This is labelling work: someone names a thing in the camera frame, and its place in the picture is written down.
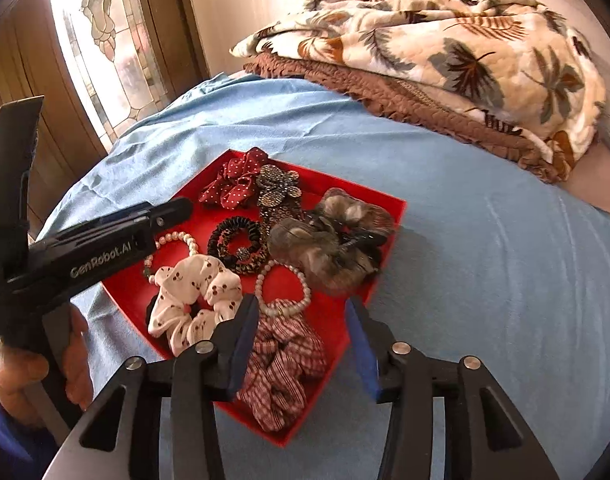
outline folded blanket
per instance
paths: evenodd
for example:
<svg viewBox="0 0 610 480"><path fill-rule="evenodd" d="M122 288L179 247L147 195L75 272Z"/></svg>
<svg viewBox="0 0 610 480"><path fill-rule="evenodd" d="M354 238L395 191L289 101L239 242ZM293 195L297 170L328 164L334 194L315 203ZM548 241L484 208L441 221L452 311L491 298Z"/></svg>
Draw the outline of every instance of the folded blanket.
<svg viewBox="0 0 610 480"><path fill-rule="evenodd" d="M443 108L415 83L320 61L288 59L263 52L245 70L265 78L304 77L360 101L371 113L416 124L517 163L543 182L558 182L556 164L547 163L533 142L507 135L472 118ZM554 156L558 162L558 153Z"/></svg>
<svg viewBox="0 0 610 480"><path fill-rule="evenodd" d="M547 182L566 179L585 153L605 101L588 42L536 0L307 0L231 51L261 52L414 82L437 109L527 139L542 164L506 158L542 168Z"/></svg>

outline hair accessory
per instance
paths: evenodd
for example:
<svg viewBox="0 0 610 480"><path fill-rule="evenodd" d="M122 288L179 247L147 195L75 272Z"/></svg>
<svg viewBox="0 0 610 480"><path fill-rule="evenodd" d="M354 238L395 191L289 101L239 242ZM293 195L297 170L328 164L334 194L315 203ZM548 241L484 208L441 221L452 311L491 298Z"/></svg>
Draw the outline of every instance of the hair accessory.
<svg viewBox="0 0 610 480"><path fill-rule="evenodd" d="M278 222L267 247L275 260L303 269L312 288L343 296L378 272L379 247L394 231L394 220L385 209L333 187L304 217L307 222Z"/></svg>
<svg viewBox="0 0 610 480"><path fill-rule="evenodd" d="M250 407L263 431L279 431L307 405L303 379L320 378L326 370L323 341L303 314L261 314L237 397Z"/></svg>
<svg viewBox="0 0 610 480"><path fill-rule="evenodd" d="M258 206L263 238L267 240L270 229L284 218L301 218L301 196L298 188L299 174L282 171L274 164L261 168L256 179L259 188Z"/></svg>
<svg viewBox="0 0 610 480"><path fill-rule="evenodd" d="M325 192L314 213L349 229L361 228L385 237L394 232L394 219L385 209L358 200L339 187L331 187Z"/></svg>
<svg viewBox="0 0 610 480"><path fill-rule="evenodd" d="M251 245L238 248L236 254L230 254L227 246L243 230L247 231ZM218 224L207 242L207 253L220 259L227 269L237 274L258 272L268 258L260 224L244 216L232 216Z"/></svg>
<svg viewBox="0 0 610 480"><path fill-rule="evenodd" d="M256 193L255 179L261 166L267 162L267 154L260 148L252 148L245 155L228 160L219 170L216 180L207 186L198 202L236 209Z"/></svg>
<svg viewBox="0 0 610 480"><path fill-rule="evenodd" d="M185 242L187 244L187 247L189 248L190 256L194 256L194 254L198 254L198 244L196 243L196 240L194 239L194 237L192 237L191 234L186 233L185 231L181 231L181 232L173 231L171 233L167 233L166 235L163 235L162 237L160 237L156 241L157 250L160 249L160 246L163 246L167 242L171 242L174 240L181 240L181 241ZM154 275L151 272L151 264L152 264L153 260L154 260L154 255L150 254L143 261L143 263L145 265L145 268L143 269L143 276L145 276L145 278L147 278L147 280L149 280L149 283L151 283L152 285L154 285Z"/></svg>
<svg viewBox="0 0 610 480"><path fill-rule="evenodd" d="M287 196L300 198L303 192L296 186L298 180L299 174L297 171L284 172L274 164L264 165L256 179L256 185L260 188L258 205L276 207Z"/></svg>
<svg viewBox="0 0 610 480"><path fill-rule="evenodd" d="M300 301L294 300L272 300L269 304L265 304L263 300L263 282L267 273L272 270L272 267L275 265L282 265L291 270L296 277L300 280L301 285L303 286L303 299ZM256 286L255 286L255 295L258 300L258 308L263 314L266 314L269 317L290 317L295 314L301 313L303 310L307 308L307 306L311 303L311 289L307 286L307 282L305 281L305 274L303 274L296 267L291 265L284 265L276 260L271 260L267 263L265 268L261 271L261 273L256 278Z"/></svg>
<svg viewBox="0 0 610 480"><path fill-rule="evenodd" d="M167 334L175 356L203 339L209 339L222 321L232 319L243 298L240 277L216 258L194 254L155 274L160 291L147 316L147 331L154 337ZM199 297L213 310L202 308L192 319L189 306Z"/></svg>

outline blue gripper pad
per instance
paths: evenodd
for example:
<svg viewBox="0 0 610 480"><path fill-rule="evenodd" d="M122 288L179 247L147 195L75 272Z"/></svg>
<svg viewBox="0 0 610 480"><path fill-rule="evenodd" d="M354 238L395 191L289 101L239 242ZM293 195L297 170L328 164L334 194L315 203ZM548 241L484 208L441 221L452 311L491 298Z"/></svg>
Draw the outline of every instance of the blue gripper pad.
<svg viewBox="0 0 610 480"><path fill-rule="evenodd" d="M349 332L357 371L363 380L363 386L374 400L378 400L381 395L379 362L371 349L367 335L363 330L363 325L358 318L354 308L354 301L359 300L357 298L349 298L345 302L345 325Z"/></svg>
<svg viewBox="0 0 610 480"><path fill-rule="evenodd" d="M243 296L243 301L245 303L249 302L250 306L239 333L239 339L236 341L234 353L231 357L229 384L227 385L227 395L231 399L236 396L237 392L243 386L245 371L247 371L247 362L249 361L256 330L258 329L258 300L256 300L256 297L253 294L245 294Z"/></svg>

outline screw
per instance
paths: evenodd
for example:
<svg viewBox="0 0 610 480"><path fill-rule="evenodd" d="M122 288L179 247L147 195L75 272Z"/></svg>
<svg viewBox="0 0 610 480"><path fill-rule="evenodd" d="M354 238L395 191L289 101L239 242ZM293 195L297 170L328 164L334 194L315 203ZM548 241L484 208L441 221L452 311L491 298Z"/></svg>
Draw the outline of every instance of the screw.
<svg viewBox="0 0 610 480"><path fill-rule="evenodd" d="M128 370L138 370L141 366L143 366L144 360L142 357L130 357L125 361L125 367Z"/></svg>
<svg viewBox="0 0 610 480"><path fill-rule="evenodd" d="M469 370L478 370L480 368L480 359L473 355L469 355L463 360L463 364Z"/></svg>
<svg viewBox="0 0 610 480"><path fill-rule="evenodd" d="M196 343L197 354L208 354L214 349L214 343L211 341L198 341Z"/></svg>
<svg viewBox="0 0 610 480"><path fill-rule="evenodd" d="M398 355L407 355L412 352L412 347L403 341L397 341L391 346L391 351Z"/></svg>

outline black hair tie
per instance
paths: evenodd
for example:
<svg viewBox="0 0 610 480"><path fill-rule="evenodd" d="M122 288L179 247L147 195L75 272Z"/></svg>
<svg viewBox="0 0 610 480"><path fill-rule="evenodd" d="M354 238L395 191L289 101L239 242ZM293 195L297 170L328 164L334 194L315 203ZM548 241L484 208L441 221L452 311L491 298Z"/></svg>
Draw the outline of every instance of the black hair tie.
<svg viewBox="0 0 610 480"><path fill-rule="evenodd" d="M227 246L241 231L247 231L249 247L240 247L231 254ZM212 232L207 242L207 254L218 258L236 274L254 274L266 263L267 248L261 235L261 225L245 216L224 219Z"/></svg>

